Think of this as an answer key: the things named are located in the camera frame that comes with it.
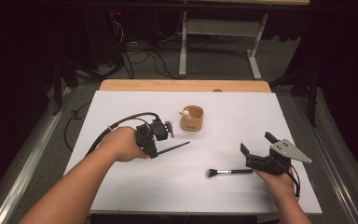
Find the brush handle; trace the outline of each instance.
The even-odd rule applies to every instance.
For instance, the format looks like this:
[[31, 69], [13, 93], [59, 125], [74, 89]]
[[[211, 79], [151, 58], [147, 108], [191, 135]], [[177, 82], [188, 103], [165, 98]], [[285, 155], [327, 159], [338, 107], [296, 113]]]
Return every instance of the brush handle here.
[[243, 170], [231, 170], [232, 174], [252, 174], [253, 170], [252, 169], [243, 169]]
[[237, 174], [251, 174], [252, 169], [243, 169], [243, 170], [217, 170], [218, 175], [237, 175]]

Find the human arm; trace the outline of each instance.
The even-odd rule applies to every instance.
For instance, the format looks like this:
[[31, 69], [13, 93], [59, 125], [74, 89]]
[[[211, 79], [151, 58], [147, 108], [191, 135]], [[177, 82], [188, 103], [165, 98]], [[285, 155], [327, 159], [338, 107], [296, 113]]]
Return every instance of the human arm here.
[[133, 128], [113, 130], [48, 191], [20, 223], [84, 223], [98, 188], [113, 163], [145, 157], [136, 145]]
[[266, 183], [278, 210], [280, 223], [311, 223], [310, 219], [298, 204], [293, 186], [294, 183], [289, 175], [269, 175], [258, 170], [255, 170], [255, 173]]

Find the wooden table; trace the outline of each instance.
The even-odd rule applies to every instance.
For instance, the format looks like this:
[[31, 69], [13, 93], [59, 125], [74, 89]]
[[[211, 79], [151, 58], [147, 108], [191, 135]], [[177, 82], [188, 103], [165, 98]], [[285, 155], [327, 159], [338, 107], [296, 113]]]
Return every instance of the wooden table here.
[[271, 92], [265, 81], [107, 79], [100, 91], [248, 91]]

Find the brush bristles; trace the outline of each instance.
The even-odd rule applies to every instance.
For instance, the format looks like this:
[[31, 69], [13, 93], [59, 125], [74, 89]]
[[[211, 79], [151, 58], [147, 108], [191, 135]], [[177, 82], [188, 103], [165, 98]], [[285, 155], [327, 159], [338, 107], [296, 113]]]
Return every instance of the brush bristles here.
[[217, 170], [215, 169], [209, 169], [207, 172], [206, 172], [206, 176], [208, 178], [211, 178], [213, 176], [216, 176], [217, 175]]

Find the forearm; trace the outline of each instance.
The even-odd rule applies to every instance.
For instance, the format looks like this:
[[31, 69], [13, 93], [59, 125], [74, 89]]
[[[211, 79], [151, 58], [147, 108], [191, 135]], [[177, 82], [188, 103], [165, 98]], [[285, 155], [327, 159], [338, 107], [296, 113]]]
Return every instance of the forearm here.
[[115, 162], [96, 150], [65, 175], [21, 223], [84, 223], [104, 176]]
[[278, 210], [278, 217], [282, 224], [308, 224], [311, 223], [308, 216], [301, 209], [296, 197], [285, 197], [282, 199], [275, 199], [275, 206]]

